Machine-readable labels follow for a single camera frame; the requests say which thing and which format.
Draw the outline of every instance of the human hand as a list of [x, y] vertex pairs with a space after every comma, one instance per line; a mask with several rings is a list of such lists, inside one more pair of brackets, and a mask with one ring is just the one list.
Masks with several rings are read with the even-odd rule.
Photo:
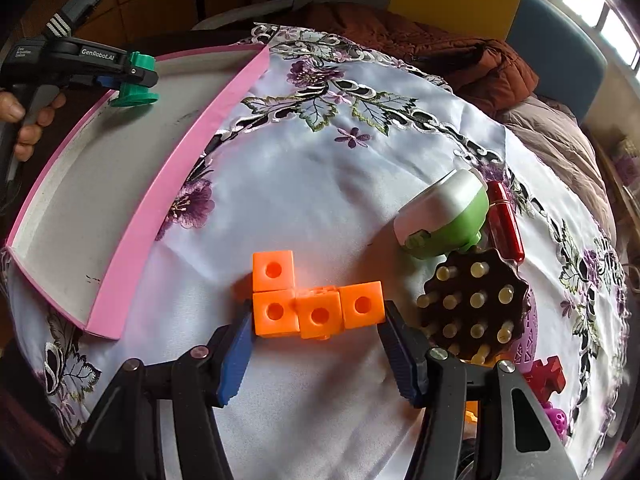
[[[49, 106], [38, 112], [35, 124], [23, 126], [18, 132], [18, 140], [14, 146], [15, 158], [24, 162], [33, 155], [33, 145], [40, 140], [42, 129], [53, 122], [56, 109], [66, 103], [65, 95], [60, 92]], [[17, 123], [24, 117], [24, 107], [10, 92], [0, 92], [0, 121]]]

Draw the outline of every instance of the orange connecting cube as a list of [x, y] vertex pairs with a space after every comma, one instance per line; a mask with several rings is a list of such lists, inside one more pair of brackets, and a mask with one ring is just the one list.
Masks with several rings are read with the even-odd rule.
[[385, 320], [380, 282], [358, 283], [338, 289], [345, 328], [375, 325]]
[[254, 253], [253, 280], [254, 292], [294, 288], [293, 252]]
[[254, 294], [255, 335], [282, 337], [300, 332], [292, 288]]
[[343, 330], [340, 294], [334, 286], [299, 290], [296, 311], [302, 339], [327, 339]]

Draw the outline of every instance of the pink tray rim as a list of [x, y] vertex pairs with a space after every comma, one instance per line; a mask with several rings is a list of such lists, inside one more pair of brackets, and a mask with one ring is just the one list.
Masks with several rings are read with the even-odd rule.
[[120, 338], [129, 311], [129, 304], [135, 293], [148, 252], [153, 245], [158, 229], [164, 221], [166, 212], [169, 211], [171, 203], [184, 183], [184, 179], [193, 167], [193, 153], [201, 152], [204, 147], [206, 147], [210, 141], [211, 132], [219, 129], [222, 121], [228, 116], [233, 107], [238, 104], [254, 82], [267, 70], [269, 65], [269, 49], [262, 44], [211, 46], [183, 50], [156, 57], [156, 61], [165, 61], [179, 57], [196, 56], [197, 54], [237, 52], [242, 50], [253, 50], [256, 52], [256, 55], [222, 89], [209, 105], [207, 105], [162, 165], [162, 168], [150, 184], [149, 189], [133, 213], [111, 257], [86, 324], [73, 318], [41, 288], [36, 280], [27, 272], [20, 258], [15, 254], [12, 243], [20, 229], [20, 224], [24, 219], [31, 201], [34, 199], [56, 159], [78, 131], [84, 127], [89, 119], [91, 119], [109, 97], [113, 95], [113, 90], [103, 95], [71, 129], [47, 161], [31, 187], [7, 238], [7, 250], [9, 254], [11, 254], [14, 262], [18, 265], [18, 268], [31, 282], [31, 285], [33, 285], [62, 316], [79, 328], [94, 335], [109, 339]]

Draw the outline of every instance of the red cylinder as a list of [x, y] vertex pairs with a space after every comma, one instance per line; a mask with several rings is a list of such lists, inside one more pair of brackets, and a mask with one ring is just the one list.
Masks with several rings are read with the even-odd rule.
[[524, 261], [524, 247], [511, 202], [501, 182], [491, 180], [486, 184], [489, 197], [486, 219], [494, 247], [505, 260], [514, 260], [519, 265]]

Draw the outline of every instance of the red puzzle piece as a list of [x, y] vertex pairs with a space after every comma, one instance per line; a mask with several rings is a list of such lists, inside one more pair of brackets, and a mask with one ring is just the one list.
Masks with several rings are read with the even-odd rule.
[[552, 392], [559, 394], [566, 386], [562, 365], [557, 355], [547, 359], [546, 365], [543, 365], [541, 360], [535, 361], [531, 371], [523, 374], [523, 377], [540, 402], [548, 402]]

